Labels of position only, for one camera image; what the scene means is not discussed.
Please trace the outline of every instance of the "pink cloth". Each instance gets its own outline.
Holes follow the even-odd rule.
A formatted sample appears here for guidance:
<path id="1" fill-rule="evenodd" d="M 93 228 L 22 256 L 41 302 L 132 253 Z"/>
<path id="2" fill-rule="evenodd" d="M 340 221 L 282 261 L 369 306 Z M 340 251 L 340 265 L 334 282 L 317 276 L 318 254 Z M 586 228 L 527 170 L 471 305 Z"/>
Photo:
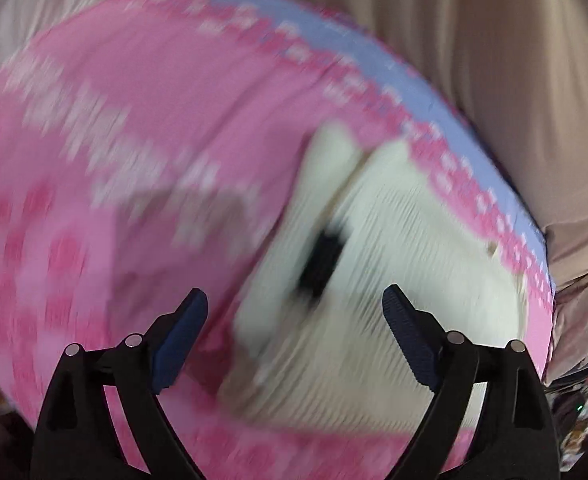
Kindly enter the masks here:
<path id="1" fill-rule="evenodd" d="M 106 0 L 0 70 L 0 386 L 35 424 L 68 343 L 114 345 L 198 286 L 210 318 L 160 401 L 202 471 L 213 480 L 384 478 L 410 435 L 248 428 L 214 402 L 236 296 L 309 134 L 340 118 L 374 146 L 405 124 L 415 160 L 452 209 L 522 252 L 519 265 L 528 250 L 433 125 L 414 124 L 385 93 L 354 98 L 348 60 L 328 63 L 301 40 L 278 57 L 287 34 L 258 46 L 270 23 L 251 9 L 174 2 L 188 11 L 172 0 Z M 391 112 L 370 113 L 377 106 Z M 530 303 L 546 299 L 542 287 L 537 294 Z M 530 308 L 526 342 L 538 368 L 548 309 Z M 108 398 L 130 463 L 143 467 L 115 392 Z M 449 466 L 470 437 L 461 433 Z"/>

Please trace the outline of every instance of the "silver screw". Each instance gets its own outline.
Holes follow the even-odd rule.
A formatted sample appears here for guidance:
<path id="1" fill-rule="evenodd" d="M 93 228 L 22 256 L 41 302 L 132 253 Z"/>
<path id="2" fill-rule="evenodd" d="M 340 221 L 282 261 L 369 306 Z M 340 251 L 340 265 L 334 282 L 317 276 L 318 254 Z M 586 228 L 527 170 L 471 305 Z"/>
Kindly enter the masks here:
<path id="1" fill-rule="evenodd" d="M 465 336 L 463 336 L 461 332 L 452 330 L 451 332 L 448 332 L 448 341 L 453 345 L 462 345 L 465 341 Z"/>
<path id="2" fill-rule="evenodd" d="M 517 339 L 512 341 L 510 343 L 510 346 L 512 347 L 512 350 L 514 350 L 516 353 L 522 354 L 523 352 L 525 352 L 525 345 Z"/>
<path id="3" fill-rule="evenodd" d="M 130 348 L 140 345 L 143 342 L 143 336 L 141 334 L 130 334 L 125 338 L 125 345 Z"/>
<path id="4" fill-rule="evenodd" d="M 81 345 L 78 345 L 76 343 L 72 343 L 71 345 L 66 346 L 65 355 L 72 357 L 72 355 L 78 354 L 80 349 L 81 349 Z"/>

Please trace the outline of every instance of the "blue gripper pad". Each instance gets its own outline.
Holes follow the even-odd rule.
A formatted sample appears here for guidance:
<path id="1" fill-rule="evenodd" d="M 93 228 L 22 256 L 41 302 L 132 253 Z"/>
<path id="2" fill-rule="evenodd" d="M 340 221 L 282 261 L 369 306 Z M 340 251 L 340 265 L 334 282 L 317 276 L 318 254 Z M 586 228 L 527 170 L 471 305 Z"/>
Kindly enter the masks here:
<path id="1" fill-rule="evenodd" d="M 417 311 L 398 285 L 383 292 L 383 316 L 416 380 L 436 392 L 440 385 L 437 362 L 445 335 L 438 321 L 432 314 Z"/>
<path id="2" fill-rule="evenodd" d="M 158 395 L 174 384 L 192 346 L 208 318 L 208 298 L 194 288 L 183 300 L 175 316 L 174 326 L 152 356 L 152 391 Z"/>

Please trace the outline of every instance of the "white knit garment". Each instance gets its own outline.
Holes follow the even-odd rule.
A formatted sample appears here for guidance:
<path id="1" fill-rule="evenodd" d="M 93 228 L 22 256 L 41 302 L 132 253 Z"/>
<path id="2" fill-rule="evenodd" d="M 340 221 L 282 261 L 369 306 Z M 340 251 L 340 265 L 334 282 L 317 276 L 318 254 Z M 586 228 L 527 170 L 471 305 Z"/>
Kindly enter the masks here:
<path id="1" fill-rule="evenodd" d="M 477 239 L 439 201 L 405 141 L 379 147 L 354 173 L 363 156 L 338 124 L 315 135 L 283 223 L 250 278 L 234 320 L 234 365 L 219 392 L 245 420 L 415 431 L 432 393 L 414 379 L 383 318 L 382 293 L 392 283 L 474 343 L 503 347 L 524 335 L 522 278 L 488 249 L 494 240 Z M 344 224 L 349 238 L 309 309 L 292 291 L 328 221 Z M 464 426 L 475 426 L 483 394 L 474 387 Z"/>

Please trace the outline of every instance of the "ribbed fabric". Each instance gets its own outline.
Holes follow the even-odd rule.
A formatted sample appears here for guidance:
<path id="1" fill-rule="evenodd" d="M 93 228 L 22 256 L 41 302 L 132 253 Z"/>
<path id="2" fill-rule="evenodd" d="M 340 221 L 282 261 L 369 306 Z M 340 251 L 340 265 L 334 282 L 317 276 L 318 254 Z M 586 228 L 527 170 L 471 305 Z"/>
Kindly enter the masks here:
<path id="1" fill-rule="evenodd" d="M 504 346 L 524 335 L 523 284 L 431 192 L 403 140 L 362 154 L 336 127 L 312 142 L 286 217 L 235 319 L 239 348 L 219 397 L 237 416 L 321 431 L 415 431 L 432 394 L 414 379 L 383 318 L 397 283 L 446 330 Z M 332 194 L 349 179 L 341 198 Z M 320 303 L 292 291 L 322 224 L 349 238 Z M 478 420 L 477 385 L 465 426 Z"/>

